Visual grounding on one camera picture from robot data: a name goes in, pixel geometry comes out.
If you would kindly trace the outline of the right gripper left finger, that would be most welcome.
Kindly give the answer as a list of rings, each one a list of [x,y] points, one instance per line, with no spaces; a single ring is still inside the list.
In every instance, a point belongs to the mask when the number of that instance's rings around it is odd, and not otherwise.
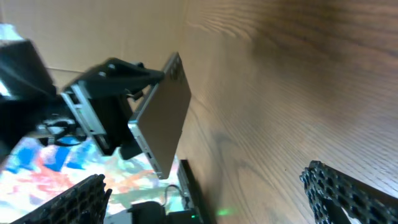
[[[103,224],[111,189],[94,174],[12,224]]]

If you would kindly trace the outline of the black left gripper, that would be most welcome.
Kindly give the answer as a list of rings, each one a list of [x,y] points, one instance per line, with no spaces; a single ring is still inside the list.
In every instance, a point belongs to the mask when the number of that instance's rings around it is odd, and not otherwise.
[[[119,151],[124,160],[142,153],[127,126],[133,115],[128,99],[138,100],[143,89],[162,81],[165,73],[109,58],[72,80],[46,102],[37,124],[44,145],[76,146],[93,140],[102,155]]]

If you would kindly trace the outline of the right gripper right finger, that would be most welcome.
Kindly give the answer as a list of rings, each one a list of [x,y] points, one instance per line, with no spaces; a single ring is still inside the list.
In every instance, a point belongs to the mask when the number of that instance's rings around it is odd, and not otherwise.
[[[397,198],[320,161],[300,175],[316,223],[397,224]]]

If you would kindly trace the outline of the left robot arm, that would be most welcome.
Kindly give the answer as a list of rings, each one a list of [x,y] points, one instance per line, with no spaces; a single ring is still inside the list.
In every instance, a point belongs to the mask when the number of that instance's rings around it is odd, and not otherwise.
[[[134,156],[138,146],[127,126],[132,115],[127,99],[140,98],[145,87],[164,77],[141,63],[109,58],[58,92],[31,41],[1,46],[1,161],[24,137],[44,146],[64,146],[64,137],[78,143],[91,138],[106,156],[118,147]]]

